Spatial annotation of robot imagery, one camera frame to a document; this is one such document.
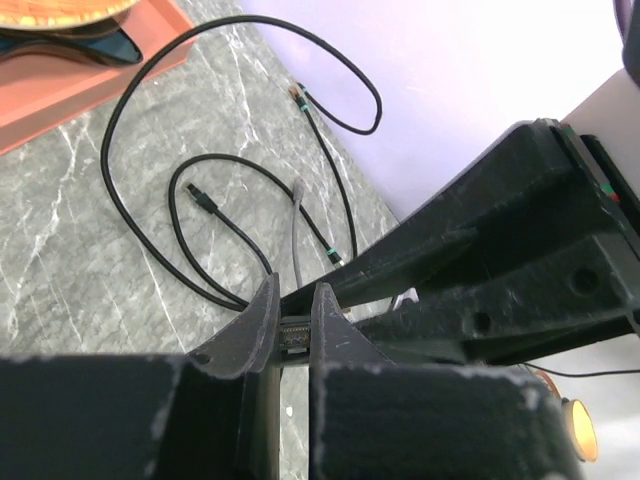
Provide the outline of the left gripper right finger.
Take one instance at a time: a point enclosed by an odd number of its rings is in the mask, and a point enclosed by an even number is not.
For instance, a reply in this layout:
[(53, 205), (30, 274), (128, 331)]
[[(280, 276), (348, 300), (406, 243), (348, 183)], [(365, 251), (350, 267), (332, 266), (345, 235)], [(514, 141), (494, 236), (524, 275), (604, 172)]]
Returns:
[(311, 310), (313, 479), (577, 479), (595, 458), (588, 410), (538, 369), (482, 353), (471, 363), (397, 363), (376, 346), (408, 321), (350, 323), (326, 284)]

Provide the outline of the black network switch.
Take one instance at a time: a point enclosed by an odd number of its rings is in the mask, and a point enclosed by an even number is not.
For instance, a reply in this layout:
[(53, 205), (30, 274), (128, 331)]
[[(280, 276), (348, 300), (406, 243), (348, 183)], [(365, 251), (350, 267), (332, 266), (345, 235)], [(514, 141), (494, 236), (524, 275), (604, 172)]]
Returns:
[(279, 350), (282, 368), (306, 365), (311, 345), (310, 317), (287, 316), (280, 320)]

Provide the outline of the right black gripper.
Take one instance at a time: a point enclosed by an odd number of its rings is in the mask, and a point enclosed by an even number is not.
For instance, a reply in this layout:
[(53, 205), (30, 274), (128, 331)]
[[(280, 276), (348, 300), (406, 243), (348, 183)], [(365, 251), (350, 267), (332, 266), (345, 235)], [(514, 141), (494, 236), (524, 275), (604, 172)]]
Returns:
[(639, 201), (596, 137), (538, 120), (324, 282), (351, 307), (478, 286), (549, 254), (556, 330), (639, 328)]

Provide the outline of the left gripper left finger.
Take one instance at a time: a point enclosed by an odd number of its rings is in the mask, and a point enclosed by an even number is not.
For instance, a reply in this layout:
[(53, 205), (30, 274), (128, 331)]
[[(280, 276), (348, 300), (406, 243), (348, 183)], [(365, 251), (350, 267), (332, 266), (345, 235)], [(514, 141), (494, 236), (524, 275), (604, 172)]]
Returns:
[(275, 479), (276, 276), (187, 354), (1, 361), (5, 479)]

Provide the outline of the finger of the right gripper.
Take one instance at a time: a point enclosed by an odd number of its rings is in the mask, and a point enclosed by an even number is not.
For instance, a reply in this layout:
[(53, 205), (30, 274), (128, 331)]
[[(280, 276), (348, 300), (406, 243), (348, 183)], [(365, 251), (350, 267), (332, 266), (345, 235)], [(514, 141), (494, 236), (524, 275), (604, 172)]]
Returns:
[(598, 234), (356, 326), (378, 345), (419, 351), (451, 341), (471, 361), (508, 365), (628, 335), (638, 309), (638, 257), (621, 236)]

